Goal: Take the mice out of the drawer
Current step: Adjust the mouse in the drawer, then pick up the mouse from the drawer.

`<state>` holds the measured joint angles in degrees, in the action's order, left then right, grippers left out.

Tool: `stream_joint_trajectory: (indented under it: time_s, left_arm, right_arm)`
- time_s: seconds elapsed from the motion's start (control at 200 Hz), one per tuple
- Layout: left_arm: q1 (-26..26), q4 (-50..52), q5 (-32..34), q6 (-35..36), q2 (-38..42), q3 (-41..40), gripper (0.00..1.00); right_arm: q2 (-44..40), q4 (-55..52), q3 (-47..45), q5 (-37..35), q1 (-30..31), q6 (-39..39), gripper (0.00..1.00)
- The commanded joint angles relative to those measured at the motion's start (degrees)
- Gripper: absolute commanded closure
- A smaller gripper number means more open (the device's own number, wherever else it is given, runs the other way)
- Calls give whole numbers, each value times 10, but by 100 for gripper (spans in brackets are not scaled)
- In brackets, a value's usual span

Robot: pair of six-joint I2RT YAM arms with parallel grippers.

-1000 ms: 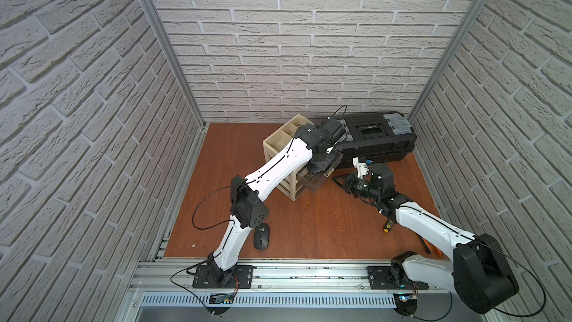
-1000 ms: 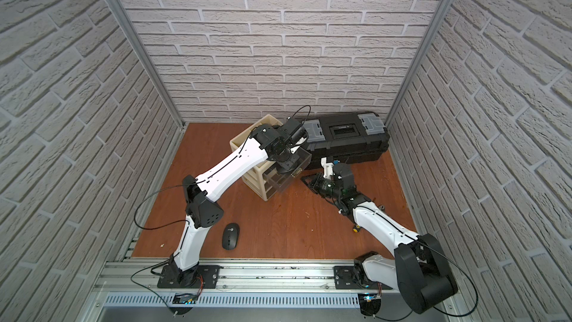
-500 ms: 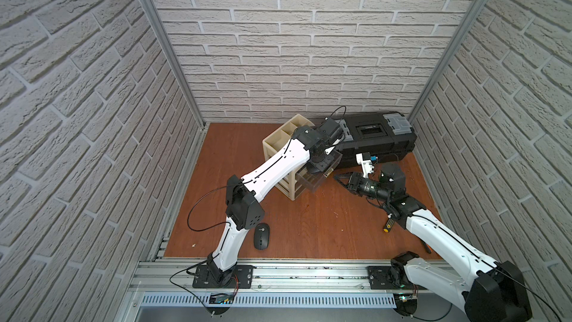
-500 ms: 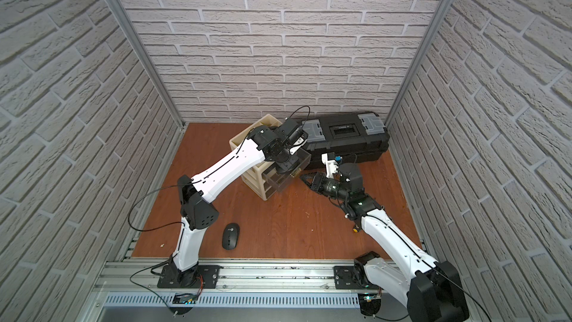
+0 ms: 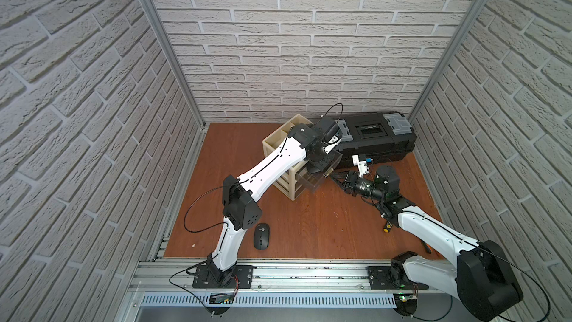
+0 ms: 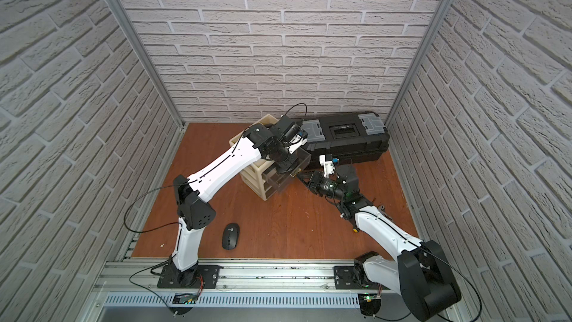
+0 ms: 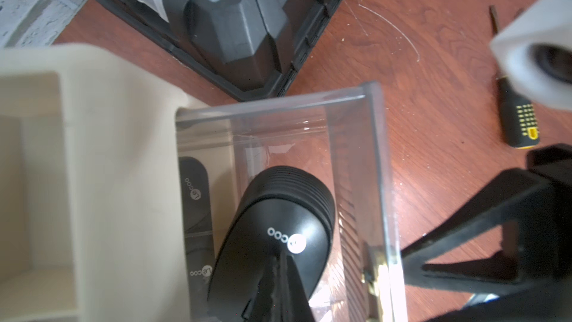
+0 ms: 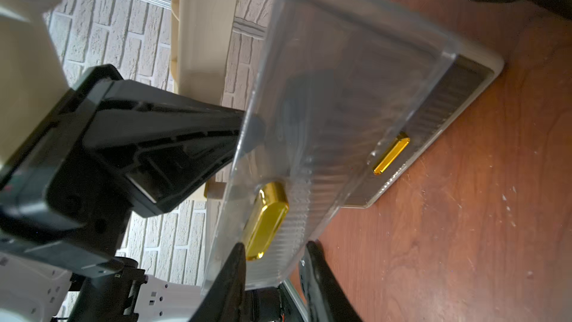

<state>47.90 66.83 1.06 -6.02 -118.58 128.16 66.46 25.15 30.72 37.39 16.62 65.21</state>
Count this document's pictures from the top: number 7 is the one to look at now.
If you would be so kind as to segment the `black computer mouse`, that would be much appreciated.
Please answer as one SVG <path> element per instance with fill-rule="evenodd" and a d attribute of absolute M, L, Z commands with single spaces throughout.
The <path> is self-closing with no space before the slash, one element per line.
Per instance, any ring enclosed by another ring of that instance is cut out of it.
<path fill-rule="evenodd" d="M 193 157 L 179 159 L 191 318 L 210 321 L 208 290 L 215 263 L 209 178 Z"/>
<path fill-rule="evenodd" d="M 332 252 L 335 199 L 314 175 L 267 168 L 246 188 L 217 255 L 208 304 L 219 321 L 245 321 L 271 256 L 296 262 L 308 302 Z"/>

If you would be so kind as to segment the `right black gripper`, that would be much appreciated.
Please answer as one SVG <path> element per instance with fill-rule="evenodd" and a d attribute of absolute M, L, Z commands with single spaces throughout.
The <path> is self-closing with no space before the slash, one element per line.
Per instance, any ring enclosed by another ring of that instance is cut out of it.
<path fill-rule="evenodd" d="M 504 247 L 487 259 L 434 264 L 502 227 Z M 405 283 L 424 289 L 509 295 L 430 321 L 571 321 L 571 146 L 527 155 L 448 220 L 402 250 Z"/>

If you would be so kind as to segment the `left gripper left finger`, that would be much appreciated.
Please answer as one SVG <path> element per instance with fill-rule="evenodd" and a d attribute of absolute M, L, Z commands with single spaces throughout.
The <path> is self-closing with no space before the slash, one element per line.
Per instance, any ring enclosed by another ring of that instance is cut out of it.
<path fill-rule="evenodd" d="M 278 257 L 268 259 L 255 297 L 248 305 L 245 321 L 281 320 L 281 265 Z"/>

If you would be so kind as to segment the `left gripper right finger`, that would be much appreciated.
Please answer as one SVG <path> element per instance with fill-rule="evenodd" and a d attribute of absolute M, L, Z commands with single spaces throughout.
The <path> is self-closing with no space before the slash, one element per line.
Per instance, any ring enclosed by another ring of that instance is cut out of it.
<path fill-rule="evenodd" d="M 280 255 L 280 321 L 315 322 L 293 257 Z"/>

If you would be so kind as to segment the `transparent grey top drawer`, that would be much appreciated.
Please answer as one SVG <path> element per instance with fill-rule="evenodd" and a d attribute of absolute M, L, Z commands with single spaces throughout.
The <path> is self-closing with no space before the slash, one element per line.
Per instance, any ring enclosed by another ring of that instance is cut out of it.
<path fill-rule="evenodd" d="M 406 321 L 376 82 L 176 116 L 193 321 Z"/>

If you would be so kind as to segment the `beige drawer organizer cabinet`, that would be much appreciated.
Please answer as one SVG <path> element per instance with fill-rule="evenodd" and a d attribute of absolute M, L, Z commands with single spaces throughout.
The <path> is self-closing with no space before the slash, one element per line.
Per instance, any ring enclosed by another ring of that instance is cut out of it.
<path fill-rule="evenodd" d="M 189 321 L 176 117 L 95 46 L 1 51 L 1 319 Z"/>

